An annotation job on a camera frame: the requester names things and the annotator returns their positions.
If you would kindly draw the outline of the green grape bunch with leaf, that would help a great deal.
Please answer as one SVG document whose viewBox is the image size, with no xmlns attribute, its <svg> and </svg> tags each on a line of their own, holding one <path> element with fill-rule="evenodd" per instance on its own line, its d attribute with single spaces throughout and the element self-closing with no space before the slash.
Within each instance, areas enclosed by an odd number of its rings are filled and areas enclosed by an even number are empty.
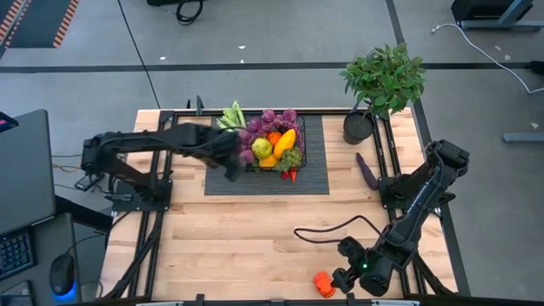
<svg viewBox="0 0 544 306">
<path fill-rule="evenodd" d="M 291 168 L 299 167 L 302 163 L 303 153 L 298 147 L 293 147 L 283 152 L 282 158 L 275 165 L 275 171 L 288 172 Z"/>
</svg>

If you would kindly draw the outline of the laptop computer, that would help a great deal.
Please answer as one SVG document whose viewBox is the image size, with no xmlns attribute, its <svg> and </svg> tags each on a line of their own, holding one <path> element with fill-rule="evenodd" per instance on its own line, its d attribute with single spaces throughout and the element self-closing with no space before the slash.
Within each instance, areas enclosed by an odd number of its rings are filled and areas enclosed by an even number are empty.
<svg viewBox="0 0 544 306">
<path fill-rule="evenodd" d="M 19 125 L 0 133 L 0 234 L 55 214 L 48 113 L 17 116 Z"/>
</svg>

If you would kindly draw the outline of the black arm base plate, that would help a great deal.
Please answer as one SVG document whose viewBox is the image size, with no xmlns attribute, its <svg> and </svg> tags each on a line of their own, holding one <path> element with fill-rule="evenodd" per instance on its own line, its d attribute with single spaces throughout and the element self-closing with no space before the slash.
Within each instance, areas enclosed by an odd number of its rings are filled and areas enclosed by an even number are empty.
<svg viewBox="0 0 544 306">
<path fill-rule="evenodd" d="M 425 178 L 415 178 L 408 174 L 380 178 L 378 186 L 382 206 L 387 209 L 407 210 L 425 182 Z"/>
<path fill-rule="evenodd" d="M 119 181 L 112 195 L 106 198 L 112 202 L 115 212 L 159 212 L 167 211 L 171 204 L 173 181 L 161 180 L 158 183 L 163 195 L 159 200 L 144 197 L 130 184 Z"/>
</svg>

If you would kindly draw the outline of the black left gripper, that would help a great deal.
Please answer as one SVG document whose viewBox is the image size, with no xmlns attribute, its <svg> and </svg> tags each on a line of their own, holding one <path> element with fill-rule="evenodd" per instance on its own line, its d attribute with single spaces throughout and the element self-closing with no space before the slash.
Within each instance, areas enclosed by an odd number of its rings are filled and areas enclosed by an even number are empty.
<svg viewBox="0 0 544 306">
<path fill-rule="evenodd" d="M 224 176 L 235 182 L 243 172 L 239 162 L 240 142 L 236 129 L 208 128 L 197 158 L 209 167 L 225 167 Z"/>
</svg>

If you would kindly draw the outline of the dark purple eggplant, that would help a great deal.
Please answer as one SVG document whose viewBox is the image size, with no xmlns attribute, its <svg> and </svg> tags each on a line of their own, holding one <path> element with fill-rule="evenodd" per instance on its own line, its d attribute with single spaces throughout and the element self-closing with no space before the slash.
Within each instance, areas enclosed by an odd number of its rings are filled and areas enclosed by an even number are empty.
<svg viewBox="0 0 544 306">
<path fill-rule="evenodd" d="M 359 165 L 359 168 L 360 168 L 360 171 L 362 173 L 363 179 L 365 180 L 367 186 L 371 190 L 378 190 L 379 189 L 379 184 L 377 182 L 377 179 L 374 176 L 371 169 L 366 164 L 363 156 L 359 152 L 357 152 L 355 154 L 355 159 L 356 159 L 356 161 L 357 161 L 357 163 Z"/>
</svg>

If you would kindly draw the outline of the black mat with striped edge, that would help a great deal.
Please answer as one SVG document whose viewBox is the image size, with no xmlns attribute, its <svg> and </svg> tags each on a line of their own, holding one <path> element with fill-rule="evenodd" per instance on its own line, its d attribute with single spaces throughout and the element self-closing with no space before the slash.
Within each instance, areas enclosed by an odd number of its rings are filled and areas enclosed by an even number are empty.
<svg viewBox="0 0 544 306">
<path fill-rule="evenodd" d="M 0 49 L 58 48 L 81 0 L 0 0 Z"/>
</svg>

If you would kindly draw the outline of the grey desk foot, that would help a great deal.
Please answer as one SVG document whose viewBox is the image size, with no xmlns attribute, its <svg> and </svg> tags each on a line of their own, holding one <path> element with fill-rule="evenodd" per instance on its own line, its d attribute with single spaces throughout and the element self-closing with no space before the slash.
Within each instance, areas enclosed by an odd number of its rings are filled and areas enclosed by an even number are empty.
<svg viewBox="0 0 544 306">
<path fill-rule="evenodd" d="M 503 140 L 505 143 L 542 143 L 544 144 L 544 133 L 542 132 L 527 132 L 527 133 L 504 133 Z"/>
</svg>

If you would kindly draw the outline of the large black display screen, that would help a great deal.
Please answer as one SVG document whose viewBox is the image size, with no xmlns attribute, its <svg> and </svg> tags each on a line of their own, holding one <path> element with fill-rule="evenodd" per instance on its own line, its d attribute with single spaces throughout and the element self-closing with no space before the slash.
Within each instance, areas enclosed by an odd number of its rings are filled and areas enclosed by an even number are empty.
<svg viewBox="0 0 544 306">
<path fill-rule="evenodd" d="M 18 126 L 19 123 L 17 120 L 0 111 L 0 133 L 17 128 Z"/>
</svg>

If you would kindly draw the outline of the black keyboard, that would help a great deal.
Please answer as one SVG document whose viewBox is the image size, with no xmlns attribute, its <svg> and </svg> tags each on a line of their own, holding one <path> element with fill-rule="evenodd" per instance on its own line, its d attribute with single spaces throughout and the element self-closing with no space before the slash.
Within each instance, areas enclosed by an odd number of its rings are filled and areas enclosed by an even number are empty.
<svg viewBox="0 0 544 306">
<path fill-rule="evenodd" d="M 33 236 L 28 229 L 0 236 L 0 280 L 33 267 L 36 261 Z"/>
</svg>

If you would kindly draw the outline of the green round fruit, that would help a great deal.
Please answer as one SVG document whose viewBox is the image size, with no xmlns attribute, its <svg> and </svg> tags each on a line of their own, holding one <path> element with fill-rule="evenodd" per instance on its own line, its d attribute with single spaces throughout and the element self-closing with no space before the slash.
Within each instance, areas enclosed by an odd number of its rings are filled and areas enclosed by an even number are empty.
<svg viewBox="0 0 544 306">
<path fill-rule="evenodd" d="M 266 138 L 256 138 L 251 145 L 252 153 L 259 159 L 273 154 L 273 145 Z"/>
</svg>

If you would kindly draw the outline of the grey computer desk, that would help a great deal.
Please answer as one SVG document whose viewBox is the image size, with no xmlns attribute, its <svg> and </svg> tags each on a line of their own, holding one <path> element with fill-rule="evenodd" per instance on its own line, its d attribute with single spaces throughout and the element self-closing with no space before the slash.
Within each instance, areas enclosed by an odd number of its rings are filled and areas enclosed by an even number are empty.
<svg viewBox="0 0 544 306">
<path fill-rule="evenodd" d="M 23 281 L 29 281 L 34 306 L 80 303 L 82 301 L 81 282 L 71 215 L 61 214 L 32 229 L 37 264 L 13 277 L 0 280 L 0 295 Z M 74 260 L 74 288 L 66 295 L 56 297 L 49 285 L 50 266 L 55 258 L 66 253 L 67 250 L 70 250 L 69 254 Z"/>
</svg>

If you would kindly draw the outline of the grey woven placemat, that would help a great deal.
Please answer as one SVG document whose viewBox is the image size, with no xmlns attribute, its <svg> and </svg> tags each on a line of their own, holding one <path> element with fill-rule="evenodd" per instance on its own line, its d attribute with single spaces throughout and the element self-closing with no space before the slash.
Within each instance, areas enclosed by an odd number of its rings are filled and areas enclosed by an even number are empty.
<svg viewBox="0 0 544 306">
<path fill-rule="evenodd" d="M 326 150 L 321 116 L 304 116 L 305 166 L 297 180 L 282 179 L 278 172 L 243 172 L 235 182 L 224 176 L 222 168 L 208 168 L 205 196 L 329 195 Z"/>
</svg>

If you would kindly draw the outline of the pale green celery stalk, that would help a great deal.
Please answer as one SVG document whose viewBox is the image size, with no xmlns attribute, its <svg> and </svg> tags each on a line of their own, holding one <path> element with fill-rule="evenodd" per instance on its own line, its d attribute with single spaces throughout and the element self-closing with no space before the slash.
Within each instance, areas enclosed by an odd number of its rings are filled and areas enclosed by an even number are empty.
<svg viewBox="0 0 544 306">
<path fill-rule="evenodd" d="M 230 107 L 223 109 L 223 115 L 216 119 L 217 125 L 222 129 L 245 129 L 247 127 L 245 116 L 237 100 Z"/>
</svg>

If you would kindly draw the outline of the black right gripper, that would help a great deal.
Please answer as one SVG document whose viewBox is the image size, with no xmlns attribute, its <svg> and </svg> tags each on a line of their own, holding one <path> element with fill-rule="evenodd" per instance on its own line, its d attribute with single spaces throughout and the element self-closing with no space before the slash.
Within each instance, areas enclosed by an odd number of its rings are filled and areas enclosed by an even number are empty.
<svg viewBox="0 0 544 306">
<path fill-rule="evenodd" d="M 370 259 L 350 258 L 348 263 L 350 268 L 348 269 L 347 283 L 333 282 L 333 286 L 342 293 L 348 294 L 354 288 L 356 281 L 359 281 L 360 287 L 372 296 L 381 297 L 388 291 L 393 273 L 391 260 L 383 256 L 376 256 Z M 332 278 L 345 280 L 346 270 L 344 268 L 335 269 L 332 272 Z"/>
</svg>

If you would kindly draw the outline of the green potted plant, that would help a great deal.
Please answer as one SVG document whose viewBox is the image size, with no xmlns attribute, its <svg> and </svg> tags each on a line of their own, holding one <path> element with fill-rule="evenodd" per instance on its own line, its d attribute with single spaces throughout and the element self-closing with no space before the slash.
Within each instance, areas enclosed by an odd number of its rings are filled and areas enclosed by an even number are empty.
<svg viewBox="0 0 544 306">
<path fill-rule="evenodd" d="M 422 58 L 412 58 L 407 44 L 374 48 L 368 55 L 348 62 L 339 76 L 345 81 L 344 92 L 355 97 L 355 104 L 343 122 L 343 139 L 357 145 L 369 138 L 374 121 L 388 121 L 409 103 L 421 99 L 425 79 Z"/>
</svg>

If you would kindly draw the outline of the black computer mouse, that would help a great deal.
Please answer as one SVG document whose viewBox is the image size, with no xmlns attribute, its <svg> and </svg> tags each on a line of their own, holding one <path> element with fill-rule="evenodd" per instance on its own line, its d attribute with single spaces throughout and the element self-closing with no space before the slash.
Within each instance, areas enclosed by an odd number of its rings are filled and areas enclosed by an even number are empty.
<svg viewBox="0 0 544 306">
<path fill-rule="evenodd" d="M 49 286 L 52 293 L 61 297 L 74 289 L 75 278 L 75 260 L 68 254 L 59 255 L 51 263 L 49 271 Z"/>
</svg>

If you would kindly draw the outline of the black desk with grey legs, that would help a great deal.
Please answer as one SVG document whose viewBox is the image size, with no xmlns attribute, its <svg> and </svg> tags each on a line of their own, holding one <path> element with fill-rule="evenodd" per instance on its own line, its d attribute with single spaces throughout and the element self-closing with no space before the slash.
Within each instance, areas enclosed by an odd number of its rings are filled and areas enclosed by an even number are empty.
<svg viewBox="0 0 544 306">
<path fill-rule="evenodd" d="M 454 0 L 450 10 L 463 29 L 535 30 L 544 21 L 523 20 L 533 8 L 533 0 Z"/>
</svg>

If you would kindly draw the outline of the orange bell pepper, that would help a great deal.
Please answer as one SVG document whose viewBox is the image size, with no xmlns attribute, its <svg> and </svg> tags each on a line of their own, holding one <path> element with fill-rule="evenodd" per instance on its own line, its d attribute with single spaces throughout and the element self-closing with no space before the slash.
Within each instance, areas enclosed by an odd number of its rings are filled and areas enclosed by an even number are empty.
<svg viewBox="0 0 544 306">
<path fill-rule="evenodd" d="M 332 298 L 336 293 L 336 288 L 332 285 L 332 278 L 326 272 L 319 272 L 315 275 L 314 286 L 323 298 Z"/>
</svg>

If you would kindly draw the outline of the red yellow mango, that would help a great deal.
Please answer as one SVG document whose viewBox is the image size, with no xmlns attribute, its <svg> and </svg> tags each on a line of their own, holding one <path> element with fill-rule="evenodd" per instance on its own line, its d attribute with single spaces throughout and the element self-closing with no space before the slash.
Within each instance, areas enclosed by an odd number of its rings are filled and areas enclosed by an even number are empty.
<svg viewBox="0 0 544 306">
<path fill-rule="evenodd" d="M 297 140 L 297 133 L 295 129 L 287 130 L 281 135 L 275 144 L 273 154 L 276 159 L 281 159 L 286 150 L 290 150 Z"/>
</svg>

